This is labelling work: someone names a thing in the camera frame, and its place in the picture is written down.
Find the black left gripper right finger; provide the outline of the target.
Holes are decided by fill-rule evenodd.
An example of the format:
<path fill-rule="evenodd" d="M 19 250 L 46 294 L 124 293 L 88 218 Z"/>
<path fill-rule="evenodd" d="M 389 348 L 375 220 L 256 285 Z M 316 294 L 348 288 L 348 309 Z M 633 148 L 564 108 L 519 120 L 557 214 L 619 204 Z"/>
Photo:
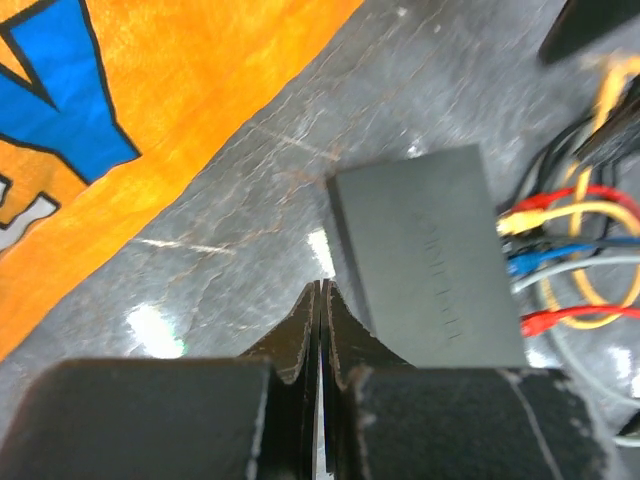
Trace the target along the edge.
<path fill-rule="evenodd" d="M 322 286 L 326 467 L 336 479 L 624 479 L 594 404 L 557 369 L 410 364 Z"/>

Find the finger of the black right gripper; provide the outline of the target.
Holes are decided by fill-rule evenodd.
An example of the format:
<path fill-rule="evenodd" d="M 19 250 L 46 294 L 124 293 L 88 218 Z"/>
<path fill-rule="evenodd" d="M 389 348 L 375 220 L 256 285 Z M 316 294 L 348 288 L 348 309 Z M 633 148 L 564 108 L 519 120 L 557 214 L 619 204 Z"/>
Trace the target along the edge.
<path fill-rule="evenodd" d="M 538 50 L 542 64 L 554 64 L 639 16 L 639 0 L 566 1 Z"/>

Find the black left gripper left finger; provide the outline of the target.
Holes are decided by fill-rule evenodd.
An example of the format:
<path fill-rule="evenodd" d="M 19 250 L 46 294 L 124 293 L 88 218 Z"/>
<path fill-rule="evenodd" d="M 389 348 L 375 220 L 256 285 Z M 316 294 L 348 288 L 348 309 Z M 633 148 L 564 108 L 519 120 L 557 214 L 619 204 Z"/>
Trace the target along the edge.
<path fill-rule="evenodd" d="M 232 358 L 64 361 L 27 390 L 5 479 L 311 479 L 320 285 Z"/>

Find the black network switch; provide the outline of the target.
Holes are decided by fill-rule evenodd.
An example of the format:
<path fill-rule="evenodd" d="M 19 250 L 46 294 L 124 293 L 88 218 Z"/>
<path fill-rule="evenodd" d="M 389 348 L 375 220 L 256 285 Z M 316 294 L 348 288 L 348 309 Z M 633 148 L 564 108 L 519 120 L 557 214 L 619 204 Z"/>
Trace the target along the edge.
<path fill-rule="evenodd" d="M 344 170 L 328 183 L 364 323 L 423 368 L 523 367 L 480 148 Z"/>

